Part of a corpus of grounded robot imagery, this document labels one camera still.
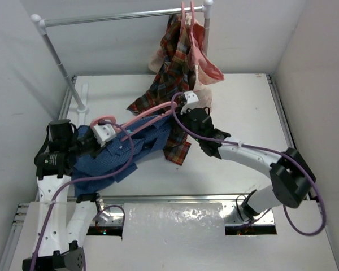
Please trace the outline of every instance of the clothing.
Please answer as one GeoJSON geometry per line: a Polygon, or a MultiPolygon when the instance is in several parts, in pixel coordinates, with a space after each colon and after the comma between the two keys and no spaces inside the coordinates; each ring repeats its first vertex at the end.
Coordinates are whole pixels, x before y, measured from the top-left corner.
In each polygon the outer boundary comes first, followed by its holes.
{"type": "MultiPolygon", "coordinates": [[[[127,127],[127,130],[133,131],[154,117],[156,116],[144,117],[127,127]]],[[[171,119],[173,119],[172,116],[165,117],[132,136],[134,155],[128,168],[110,178],[74,184],[75,196],[94,193],[110,186],[114,182],[120,182],[137,169],[135,164],[136,161],[151,152],[162,150],[166,145],[171,131],[171,125],[169,124],[171,119]]],[[[79,138],[82,137],[88,129],[88,126],[80,126],[78,129],[79,138]]],[[[90,155],[78,158],[77,163],[74,166],[72,180],[82,177],[102,176],[121,168],[128,161],[131,153],[129,141],[120,141],[123,137],[125,137],[123,132],[117,134],[117,137],[111,141],[111,144],[109,144],[95,159],[90,155]]]]}
{"type": "MultiPolygon", "coordinates": [[[[127,109],[134,114],[170,101],[177,92],[189,90],[187,54],[190,50],[190,41],[186,28],[181,27],[181,17],[171,16],[167,32],[160,45],[164,54],[164,63],[149,90],[128,106],[127,109]]],[[[176,102],[179,104],[183,100],[179,97],[176,102]]],[[[182,129],[178,129],[178,125],[173,122],[164,151],[167,160],[182,165],[190,146],[190,143],[185,142],[186,139],[187,134],[182,129]]]]}

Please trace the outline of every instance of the white plastic joint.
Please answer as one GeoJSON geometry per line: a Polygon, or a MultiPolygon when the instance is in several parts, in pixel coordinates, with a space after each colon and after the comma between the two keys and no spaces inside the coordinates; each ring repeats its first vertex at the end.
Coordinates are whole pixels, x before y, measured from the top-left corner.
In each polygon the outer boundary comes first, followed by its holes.
{"type": "Polygon", "coordinates": [[[203,17],[205,17],[205,19],[211,18],[213,4],[214,0],[205,0],[205,2],[203,3],[203,17]]]}
{"type": "Polygon", "coordinates": [[[113,126],[110,124],[95,125],[92,130],[101,147],[117,136],[113,126]]]}
{"type": "Polygon", "coordinates": [[[187,103],[183,106],[181,110],[181,115],[187,113],[187,109],[195,109],[198,104],[198,97],[193,91],[185,92],[185,97],[187,103]]]}
{"type": "Polygon", "coordinates": [[[32,16],[30,16],[30,18],[32,19],[32,22],[34,23],[36,29],[38,29],[40,35],[46,35],[46,26],[44,20],[37,14],[33,14],[32,16]]]}

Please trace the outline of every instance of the metal rod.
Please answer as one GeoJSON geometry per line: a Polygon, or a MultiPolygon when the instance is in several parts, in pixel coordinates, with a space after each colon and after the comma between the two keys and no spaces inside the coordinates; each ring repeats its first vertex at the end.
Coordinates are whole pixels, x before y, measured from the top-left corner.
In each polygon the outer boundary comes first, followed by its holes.
{"type": "Polygon", "coordinates": [[[207,55],[208,35],[210,34],[210,19],[205,19],[205,22],[203,23],[203,28],[205,29],[205,32],[203,34],[202,51],[205,55],[207,55]]]}
{"type": "MultiPolygon", "coordinates": [[[[202,12],[203,6],[194,7],[194,10],[195,12],[202,12]]],[[[168,10],[153,10],[153,11],[130,12],[130,13],[119,13],[119,14],[82,16],[82,17],[64,18],[64,19],[50,19],[50,20],[45,20],[45,26],[46,27],[57,27],[59,25],[83,24],[83,23],[93,23],[96,21],[112,21],[112,20],[162,16],[162,15],[177,14],[181,12],[182,12],[181,8],[171,8],[168,10]]],[[[190,13],[191,8],[186,7],[185,12],[190,13]]]]}
{"type": "Polygon", "coordinates": [[[64,77],[64,79],[65,79],[65,81],[67,83],[67,86],[69,87],[69,89],[70,89],[70,91],[71,91],[71,93],[72,93],[72,95],[74,97],[74,100],[78,104],[78,110],[85,111],[86,110],[86,106],[83,104],[83,102],[81,101],[81,99],[79,97],[78,92],[75,90],[75,88],[73,86],[73,83],[70,80],[70,78],[68,76],[68,73],[67,73],[66,69],[64,68],[64,66],[62,64],[62,61],[60,61],[60,58],[59,58],[57,52],[55,51],[53,44],[50,41],[49,36],[47,34],[44,34],[44,35],[42,35],[42,37],[43,37],[43,40],[44,40],[47,48],[51,52],[51,55],[53,56],[56,64],[58,65],[58,68],[59,68],[60,72],[62,73],[62,75],[63,75],[63,77],[64,77]]]}

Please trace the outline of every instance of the vertical metal pole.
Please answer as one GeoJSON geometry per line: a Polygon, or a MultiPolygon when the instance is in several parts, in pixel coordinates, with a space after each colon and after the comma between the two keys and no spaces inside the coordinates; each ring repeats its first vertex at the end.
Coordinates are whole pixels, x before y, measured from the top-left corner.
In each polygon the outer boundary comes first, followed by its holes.
{"type": "Polygon", "coordinates": [[[205,55],[207,55],[208,50],[208,37],[210,34],[210,19],[213,4],[214,0],[205,0],[205,2],[203,3],[203,17],[205,17],[203,27],[205,29],[205,33],[203,37],[202,51],[205,55]]]}
{"type": "Polygon", "coordinates": [[[82,100],[80,99],[79,94],[75,90],[75,88],[73,86],[73,83],[70,80],[70,78],[68,76],[68,73],[67,73],[66,69],[63,66],[62,61],[60,61],[60,58],[59,58],[57,52],[54,49],[54,46],[51,43],[50,38],[49,38],[49,36],[46,33],[46,27],[45,27],[44,20],[42,20],[41,17],[39,15],[37,15],[37,14],[33,14],[31,16],[31,19],[32,19],[34,25],[36,26],[36,28],[38,29],[39,34],[42,36],[42,38],[44,40],[44,43],[46,44],[47,48],[49,49],[51,55],[53,56],[53,58],[54,58],[54,60],[56,62],[56,64],[58,65],[58,68],[59,68],[60,72],[62,73],[62,75],[63,75],[63,77],[64,77],[64,79],[65,79],[65,81],[67,83],[67,86],[69,87],[69,89],[70,89],[70,91],[71,91],[71,93],[72,93],[72,95],[74,97],[74,100],[78,104],[77,110],[79,112],[85,112],[88,108],[87,108],[86,105],[83,104],[82,100]]]}

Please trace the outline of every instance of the metal frame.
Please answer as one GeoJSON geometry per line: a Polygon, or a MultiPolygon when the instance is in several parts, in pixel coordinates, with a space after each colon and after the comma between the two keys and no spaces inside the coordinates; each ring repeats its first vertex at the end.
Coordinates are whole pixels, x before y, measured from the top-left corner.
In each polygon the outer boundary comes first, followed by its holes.
{"type": "MultiPolygon", "coordinates": [[[[211,18],[211,10],[213,5],[213,0],[205,0],[204,4],[201,6],[194,7],[195,12],[203,12],[205,17],[205,33],[204,33],[204,41],[203,41],[203,52],[207,55],[207,48],[208,48],[208,35],[210,31],[210,18],[211,18]]],[[[185,13],[191,12],[190,7],[184,8],[185,13]]],[[[163,16],[163,15],[171,15],[171,14],[178,14],[181,13],[181,8],[171,8],[167,10],[154,10],[154,11],[141,11],[141,12],[130,12],[130,13],[120,13],[120,14],[108,14],[108,15],[92,15],[92,16],[82,16],[82,17],[75,17],[75,18],[64,18],[64,19],[49,19],[44,20],[37,14],[33,14],[31,16],[31,20],[36,26],[39,34],[44,40],[45,45],[49,49],[51,55],[53,56],[56,64],[64,80],[67,83],[67,86],[74,97],[78,108],[77,111],[80,115],[83,115],[88,110],[87,105],[85,104],[85,97],[84,100],[81,99],[78,92],[76,91],[69,75],[60,60],[57,51],[55,50],[53,44],[50,41],[50,38],[47,34],[46,28],[47,27],[57,27],[61,25],[71,25],[71,24],[83,24],[83,23],[95,23],[100,21],[112,21],[112,20],[123,20],[123,19],[134,19],[134,18],[144,18],[144,17],[153,17],[153,16],[163,16]]]]}

